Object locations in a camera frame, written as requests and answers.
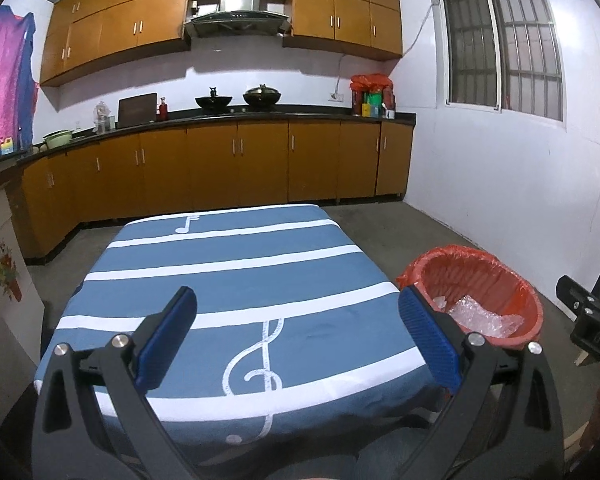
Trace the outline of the clear bubble wrap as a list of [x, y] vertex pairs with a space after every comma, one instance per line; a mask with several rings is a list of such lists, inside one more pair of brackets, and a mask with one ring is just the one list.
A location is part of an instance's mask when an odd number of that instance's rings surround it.
[[482, 336], [507, 338], [524, 324], [518, 314], [500, 315], [486, 310], [470, 295], [465, 295], [455, 304], [449, 304], [445, 296], [434, 297], [434, 306], [449, 315], [458, 325]]

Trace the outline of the red lined trash basket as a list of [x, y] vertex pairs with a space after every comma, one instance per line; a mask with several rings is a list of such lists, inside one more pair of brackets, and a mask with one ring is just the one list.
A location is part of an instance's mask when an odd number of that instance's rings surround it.
[[520, 350], [540, 339], [544, 311], [535, 289], [483, 250], [460, 245], [431, 249], [413, 260], [396, 282], [400, 289], [416, 286], [429, 302], [436, 297], [455, 302], [469, 295], [494, 314], [521, 316], [512, 336], [489, 339], [496, 346]]

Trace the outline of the blue striped tablecloth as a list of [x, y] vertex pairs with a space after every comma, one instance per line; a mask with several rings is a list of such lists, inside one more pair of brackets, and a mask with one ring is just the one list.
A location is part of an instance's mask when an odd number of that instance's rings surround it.
[[400, 320], [398, 289], [310, 204], [128, 223], [70, 298], [52, 341], [100, 347], [184, 286], [198, 313], [148, 401], [196, 464], [442, 402]]

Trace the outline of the wooden lower cabinets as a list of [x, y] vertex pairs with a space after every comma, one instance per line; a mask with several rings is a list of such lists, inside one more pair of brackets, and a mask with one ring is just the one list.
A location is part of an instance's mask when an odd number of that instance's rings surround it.
[[401, 197], [414, 127], [386, 120], [212, 122], [40, 156], [7, 192], [23, 257], [82, 224], [238, 206]]

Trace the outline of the wooden cabinets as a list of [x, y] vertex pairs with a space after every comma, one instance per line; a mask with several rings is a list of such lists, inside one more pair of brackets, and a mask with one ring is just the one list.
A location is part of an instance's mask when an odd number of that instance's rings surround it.
[[238, 206], [401, 197], [414, 127], [386, 120], [212, 122], [40, 156], [7, 192], [23, 257], [82, 224]]
[[59, 87], [194, 38], [245, 35], [377, 61], [403, 54], [400, 0], [59, 0], [40, 79]]

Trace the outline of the green basin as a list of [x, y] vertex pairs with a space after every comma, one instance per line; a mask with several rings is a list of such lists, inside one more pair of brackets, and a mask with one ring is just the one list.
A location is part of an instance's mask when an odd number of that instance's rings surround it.
[[46, 148], [54, 150], [55, 148], [61, 148], [71, 143], [73, 137], [72, 130], [58, 130], [52, 133], [47, 133], [44, 136], [44, 143]]

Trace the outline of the yellow detergent bottle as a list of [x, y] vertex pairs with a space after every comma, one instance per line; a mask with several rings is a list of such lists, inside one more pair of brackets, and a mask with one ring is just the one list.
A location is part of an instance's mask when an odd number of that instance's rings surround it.
[[0, 150], [2, 155], [9, 155], [14, 152], [14, 140], [11, 136], [1, 140]]

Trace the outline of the barred window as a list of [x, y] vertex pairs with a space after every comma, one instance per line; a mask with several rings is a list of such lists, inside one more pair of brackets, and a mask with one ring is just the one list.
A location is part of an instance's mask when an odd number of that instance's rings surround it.
[[445, 103], [564, 119], [564, 77], [547, 0], [440, 0]]

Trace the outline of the red bottle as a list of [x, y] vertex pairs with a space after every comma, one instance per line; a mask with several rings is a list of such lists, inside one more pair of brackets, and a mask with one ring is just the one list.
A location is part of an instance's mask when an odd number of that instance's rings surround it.
[[168, 104], [166, 104], [166, 98], [163, 96], [160, 99], [160, 103], [158, 106], [158, 118], [160, 120], [167, 120], [168, 117], [169, 117]]

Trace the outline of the dark cutting board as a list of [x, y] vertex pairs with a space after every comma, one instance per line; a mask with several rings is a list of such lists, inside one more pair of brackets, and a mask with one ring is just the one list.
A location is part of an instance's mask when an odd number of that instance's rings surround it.
[[158, 94], [156, 92], [130, 96], [118, 102], [117, 128], [148, 125], [156, 121]]

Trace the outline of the red bag covered rack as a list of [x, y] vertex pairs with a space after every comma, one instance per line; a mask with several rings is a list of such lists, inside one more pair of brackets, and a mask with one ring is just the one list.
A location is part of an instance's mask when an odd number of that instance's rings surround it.
[[396, 116], [393, 82], [384, 74], [354, 75], [350, 79], [352, 115], [376, 119]]

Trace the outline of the black wok left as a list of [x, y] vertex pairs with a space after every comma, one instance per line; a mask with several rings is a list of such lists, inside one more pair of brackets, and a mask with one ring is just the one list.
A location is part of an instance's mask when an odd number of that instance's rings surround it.
[[222, 113], [232, 101], [232, 96], [221, 96], [215, 87], [209, 88], [208, 96], [197, 96], [195, 99], [196, 104], [209, 113]]

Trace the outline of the pink purple curtain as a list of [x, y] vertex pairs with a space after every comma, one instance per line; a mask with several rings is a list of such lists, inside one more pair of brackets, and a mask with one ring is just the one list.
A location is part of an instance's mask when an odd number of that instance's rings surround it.
[[18, 16], [10, 6], [0, 6], [0, 143], [11, 136], [14, 153], [27, 151], [33, 142], [38, 99], [32, 74], [34, 34], [33, 14]]

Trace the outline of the wooden upper cabinets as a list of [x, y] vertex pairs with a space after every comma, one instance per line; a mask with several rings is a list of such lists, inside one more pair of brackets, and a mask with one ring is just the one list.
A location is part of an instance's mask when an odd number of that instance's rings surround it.
[[377, 61], [403, 54], [400, 0], [59, 0], [40, 79], [59, 87], [194, 38], [245, 35]]

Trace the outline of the steel range hood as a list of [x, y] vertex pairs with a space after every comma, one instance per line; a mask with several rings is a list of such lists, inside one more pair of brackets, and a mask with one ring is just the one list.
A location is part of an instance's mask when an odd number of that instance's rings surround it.
[[188, 0], [184, 22], [192, 38], [285, 37], [291, 30], [290, 0]]

